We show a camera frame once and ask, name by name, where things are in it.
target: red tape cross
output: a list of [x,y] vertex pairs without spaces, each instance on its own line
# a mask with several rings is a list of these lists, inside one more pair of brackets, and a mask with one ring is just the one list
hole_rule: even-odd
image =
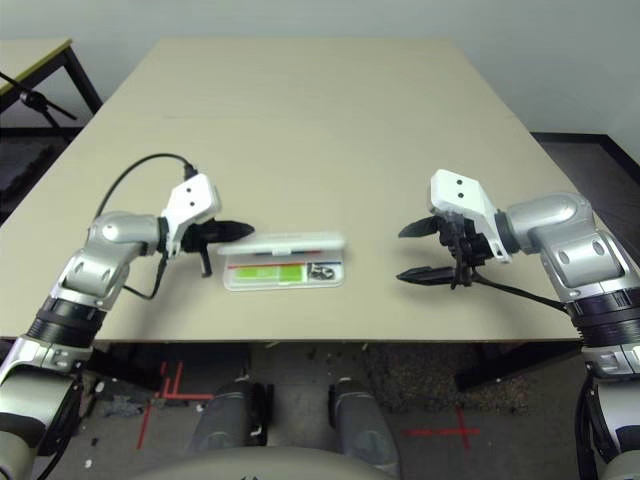
[[[180,381],[182,380],[182,371],[184,370],[184,364],[178,362],[176,369],[176,376],[173,379],[173,390],[169,393],[169,387],[171,385],[171,377],[165,377],[164,388],[162,392],[156,392],[155,398],[164,398],[167,400],[213,400],[215,395],[210,393],[179,393]],[[164,375],[167,372],[167,362],[162,362],[160,366],[160,375]],[[144,409],[144,415],[142,416],[142,425],[140,426],[140,434],[138,435],[138,443],[136,444],[136,450],[142,449],[144,443],[144,437],[147,432],[147,426],[149,425],[149,417],[151,416],[151,402],[147,402]]]
[[464,425],[464,415],[462,408],[456,407],[456,416],[458,417],[459,428],[410,428],[402,433],[407,437],[435,437],[435,436],[447,436],[447,435],[460,435],[462,437],[462,445],[465,450],[469,450],[471,445],[469,444],[469,435],[480,434],[479,428],[466,428]]

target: black cable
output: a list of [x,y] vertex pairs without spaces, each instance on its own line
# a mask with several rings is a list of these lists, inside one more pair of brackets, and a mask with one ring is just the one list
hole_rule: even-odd
[[578,459],[578,472],[580,480],[598,480],[593,448],[591,448],[591,425],[587,415],[587,393],[593,386],[593,375],[587,372],[584,379],[574,418],[574,433],[576,437],[576,456]]
[[105,194],[105,196],[102,198],[102,201],[100,202],[100,205],[98,206],[98,210],[96,211],[96,214],[93,217],[93,219],[95,220],[100,215],[102,215],[104,207],[107,205],[107,202],[109,201],[109,198],[113,194],[114,190],[118,187],[120,182],[122,182],[122,180],[124,180],[124,178],[127,175],[129,175],[129,173],[131,173],[132,170],[134,170],[135,168],[139,167],[140,165],[142,165],[143,163],[149,160],[152,160],[154,158],[162,158],[162,157],[175,158],[176,160],[181,161],[184,164],[185,179],[189,179],[198,173],[195,167],[191,163],[189,163],[189,161],[186,158],[181,157],[180,155],[176,155],[175,153],[154,153],[152,155],[147,155],[146,157],[143,157],[137,162],[134,162],[133,164],[131,164],[124,172],[120,174],[120,176],[116,179],[116,181],[113,182],[109,190],[107,190],[107,193]]
[[[107,205],[109,198],[111,198],[111,195],[113,194],[115,189],[118,188],[118,185],[120,185],[120,182],[122,182],[122,180],[124,180],[125,177],[129,175],[129,173],[131,173],[132,170],[136,169],[137,167],[139,167],[140,165],[142,165],[143,163],[149,160],[153,160],[154,158],[163,158],[163,157],[175,158],[176,160],[179,160],[184,164],[185,180],[188,180],[189,178],[193,177],[194,175],[197,175],[198,173],[198,170],[186,158],[180,155],[176,155],[175,153],[154,153],[152,155],[147,155],[146,157],[143,157],[137,162],[134,162],[133,164],[131,164],[124,172],[120,174],[118,178],[116,178],[116,181],[113,182],[111,187],[109,187],[109,190],[107,190],[107,193],[105,194],[105,196],[102,198],[102,201],[100,202],[100,205],[98,206],[98,210],[96,211],[96,214],[93,217],[93,219],[95,220],[100,215],[102,215],[102,212],[104,211],[104,207]],[[162,258],[158,262],[158,270],[156,271],[156,281],[153,285],[153,290],[150,295],[145,295],[144,293],[136,290],[133,287],[129,287],[128,285],[125,285],[123,288],[128,292],[131,292],[134,295],[140,298],[143,298],[145,300],[153,299],[156,296],[156,293],[158,293],[158,289],[160,288],[160,282],[162,281],[164,271],[167,268],[167,260],[168,260],[168,253],[163,252]]]
[[58,465],[58,462],[62,458],[62,455],[64,455],[64,452],[67,449],[67,446],[69,445],[70,441],[71,441],[71,435],[67,435],[66,438],[62,440],[62,443],[58,447],[58,451],[55,453],[55,455],[47,465],[47,468],[45,468],[42,471],[42,473],[38,476],[38,480],[44,480],[49,476],[49,474],[53,471],[53,469],[56,468],[56,465]]
[[162,254],[162,258],[160,259],[160,261],[158,262],[158,270],[156,271],[156,281],[153,284],[153,291],[151,292],[150,295],[145,295],[144,293],[140,292],[139,290],[136,290],[133,287],[130,287],[128,285],[125,285],[124,288],[125,290],[127,290],[128,292],[133,293],[134,295],[140,297],[140,298],[144,298],[145,300],[153,300],[153,297],[156,296],[156,293],[158,293],[158,289],[160,288],[160,282],[162,281],[162,276],[164,275],[164,271],[167,268],[167,260],[169,258],[169,254],[167,252],[164,252]]
[[472,280],[480,285],[486,285],[487,287],[497,288],[498,290],[502,290],[503,292],[511,293],[513,295],[518,295],[519,297],[528,298],[529,300],[533,300],[535,302],[542,303],[548,307],[555,308],[556,310],[560,310],[561,312],[566,313],[566,309],[564,303],[558,302],[557,300],[552,300],[550,298],[541,297],[539,295],[535,295],[531,292],[527,292],[526,290],[522,290],[521,288],[511,287],[509,285],[503,285],[502,283],[492,282],[491,280],[480,275],[475,267],[472,269],[473,275]]

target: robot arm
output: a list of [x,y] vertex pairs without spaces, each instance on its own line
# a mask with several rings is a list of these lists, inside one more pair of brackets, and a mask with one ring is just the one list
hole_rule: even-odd
[[[432,177],[430,197],[434,216],[405,227],[400,236],[439,232],[456,267],[413,268],[398,278],[470,286],[482,279],[476,267],[485,260],[509,263],[518,251],[539,254],[561,308],[582,336],[589,378],[595,378],[580,405],[596,448],[611,461],[603,478],[640,472],[640,277],[617,240],[596,228],[589,202],[558,193],[501,212],[476,180],[446,170]],[[583,471],[589,469],[583,478],[596,478],[595,466]]]
[[77,425],[79,373],[135,258],[158,251],[166,261],[180,251],[200,252],[210,273],[208,243],[253,231],[250,225],[212,219],[220,208],[215,187],[196,174],[173,189],[159,218],[110,212],[94,220],[84,247],[0,367],[0,478],[30,478],[36,455],[64,449]]

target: plastic case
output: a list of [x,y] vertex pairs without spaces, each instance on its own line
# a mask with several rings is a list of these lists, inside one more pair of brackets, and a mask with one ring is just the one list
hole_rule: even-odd
[[232,291],[337,287],[344,281],[338,232],[254,233],[218,249]]

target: tabletop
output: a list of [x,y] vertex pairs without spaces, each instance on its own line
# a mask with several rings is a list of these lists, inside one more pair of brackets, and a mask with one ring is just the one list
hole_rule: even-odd
[[[217,185],[218,219],[259,232],[339,231],[337,288],[229,292],[223,259],[167,269],[151,302],[122,292],[98,338],[192,340],[507,341],[576,338],[568,317],[481,285],[420,287],[395,275],[452,265],[435,237],[399,239],[428,215],[438,168],[480,180],[498,207],[575,188],[446,40],[165,39],[0,228],[0,334],[26,331],[103,194],[133,161],[187,157]],[[151,162],[108,209],[160,214],[181,182]],[[129,284],[149,291],[157,255]],[[536,256],[489,262],[494,281],[554,296]]]
[[[69,45],[69,38],[0,40],[0,71],[19,82]],[[0,79],[0,95],[11,88],[11,84]]]

